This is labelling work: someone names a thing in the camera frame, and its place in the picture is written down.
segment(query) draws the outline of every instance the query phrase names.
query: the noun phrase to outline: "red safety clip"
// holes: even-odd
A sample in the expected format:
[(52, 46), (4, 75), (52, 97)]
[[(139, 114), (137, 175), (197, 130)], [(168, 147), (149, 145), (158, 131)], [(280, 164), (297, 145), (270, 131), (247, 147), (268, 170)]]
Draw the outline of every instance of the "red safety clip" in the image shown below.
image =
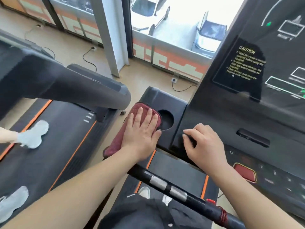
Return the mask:
[(208, 202), (210, 202), (210, 203), (216, 205), (216, 202), (215, 202), (214, 200), (211, 200), (211, 199), (209, 199), (209, 198), (207, 198), (206, 200), (207, 200)]

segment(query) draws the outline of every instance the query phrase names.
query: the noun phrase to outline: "maroon towel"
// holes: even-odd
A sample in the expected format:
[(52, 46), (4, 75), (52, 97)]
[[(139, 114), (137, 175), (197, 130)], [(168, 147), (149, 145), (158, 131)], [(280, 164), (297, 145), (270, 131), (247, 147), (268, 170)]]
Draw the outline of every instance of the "maroon towel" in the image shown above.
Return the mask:
[[(136, 103), (132, 109), (130, 110), (128, 116), (126, 117), (126, 119), (128, 119), (129, 115), (131, 113), (134, 114), (134, 117), (136, 116), (138, 109), (142, 107), (143, 108), (143, 113), (142, 113), (142, 118), (141, 118), (141, 123), (140, 125), (142, 125), (148, 110), (150, 109), (149, 106), (147, 106), (146, 104), (143, 104), (141, 102)], [(152, 118), (155, 114), (158, 114), (158, 122), (156, 125), (156, 128), (154, 130), (154, 132), (157, 130), (157, 128), (160, 126), (161, 124), (161, 118), (160, 118), (160, 114), (156, 111), (156, 110), (152, 110)], [(127, 126), (127, 120), (125, 119), (120, 131), (118, 132), (118, 134), (115, 136), (115, 138), (113, 139), (113, 141), (111, 142), (110, 146), (107, 147), (104, 152), (103, 152), (103, 156), (104, 157), (110, 157), (112, 154), (116, 153), (117, 151), (119, 151), (121, 149), (122, 146), (122, 141), (123, 141), (123, 136), (126, 130), (126, 126)]]

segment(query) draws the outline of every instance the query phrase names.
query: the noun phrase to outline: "forearm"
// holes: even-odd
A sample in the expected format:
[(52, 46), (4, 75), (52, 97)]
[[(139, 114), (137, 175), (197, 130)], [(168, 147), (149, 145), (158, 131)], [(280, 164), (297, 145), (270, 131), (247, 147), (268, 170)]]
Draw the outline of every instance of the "forearm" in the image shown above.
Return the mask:
[(0, 143), (13, 143), (17, 140), (18, 133), (0, 127)]
[(303, 229), (286, 212), (245, 181), (231, 166), (213, 181), (225, 194), (247, 229)]
[(3, 228), (82, 229), (109, 191), (137, 162), (133, 151), (123, 148), (52, 190)]

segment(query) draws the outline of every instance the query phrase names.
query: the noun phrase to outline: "tile floor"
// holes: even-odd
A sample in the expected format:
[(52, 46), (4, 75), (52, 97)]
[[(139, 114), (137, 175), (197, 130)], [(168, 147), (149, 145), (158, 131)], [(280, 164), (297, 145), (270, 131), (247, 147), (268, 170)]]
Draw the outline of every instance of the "tile floor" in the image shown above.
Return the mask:
[[(36, 28), (36, 21), (28, 19), (24, 16), (16, 14), (12, 11), (0, 8), (0, 29), (5, 30), (17, 37), (24, 38), (26, 32), (34, 28), (31, 32), (26, 34), (26, 39), (35, 42), (39, 46), (50, 48), (56, 55), (56, 60), (67, 66), (71, 63), (79, 64), (88, 69), (94, 70), (94, 67), (87, 62), (83, 61), (82, 56), (92, 46), (90, 43), (78, 39), (66, 33), (59, 32), (51, 27)], [(95, 52), (89, 52), (86, 59), (97, 66), (97, 73), (102, 75), (109, 75), (110, 69), (104, 54), (103, 49), (98, 48)], [(125, 66), (120, 71), (121, 78), (118, 79), (124, 83), (132, 94), (132, 100), (127, 108), (127, 111), (140, 99), (144, 91), (149, 86), (155, 86), (163, 91), (166, 91), (174, 96), (188, 101), (195, 88), (190, 88), (184, 92), (175, 92), (171, 86), (171, 75), (164, 73), (156, 68), (151, 67), (147, 62), (130, 59), (130, 65)], [(191, 85), (189, 82), (179, 80), (176, 88), (179, 90), (185, 89)], [(10, 128), (18, 118), (31, 106), (34, 100), (23, 99), (21, 100), (10, 113), (0, 122), (0, 125), (5, 128)], [(91, 158), (87, 167), (93, 166), (103, 159), (102, 151), (110, 144), (116, 133), (119, 131), (124, 117), (119, 117), (114, 123), (109, 134), (101, 143), (100, 148), (96, 151)], [(108, 203), (106, 204), (100, 218), (106, 215), (115, 198), (117, 197), (120, 188), (122, 187), (126, 176), (115, 187)], [(218, 200), (218, 205), (222, 206), (228, 212), (236, 214), (229, 204), (225, 196), (221, 196)]]

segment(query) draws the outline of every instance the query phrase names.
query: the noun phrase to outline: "shoe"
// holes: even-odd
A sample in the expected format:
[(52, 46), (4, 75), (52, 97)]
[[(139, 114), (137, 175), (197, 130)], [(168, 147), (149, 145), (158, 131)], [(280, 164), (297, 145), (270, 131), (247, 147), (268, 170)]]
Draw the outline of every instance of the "shoe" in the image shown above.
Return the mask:
[(40, 120), (31, 129), (18, 133), (16, 142), (21, 143), (21, 147), (27, 146), (30, 149), (35, 149), (40, 146), (41, 136), (46, 134), (48, 130), (48, 122)]
[(22, 186), (12, 193), (9, 197), (3, 196), (0, 198), (0, 223), (8, 220), (14, 210), (20, 208), (29, 196), (29, 191), (26, 186)]
[(141, 195), (144, 198), (150, 199), (150, 189), (148, 187), (142, 187), (138, 194)]
[(168, 197), (166, 195), (163, 195), (163, 198), (162, 198), (162, 202), (165, 203), (166, 206), (168, 206), (168, 204), (170, 203), (170, 201), (172, 201), (173, 199), (171, 197)]

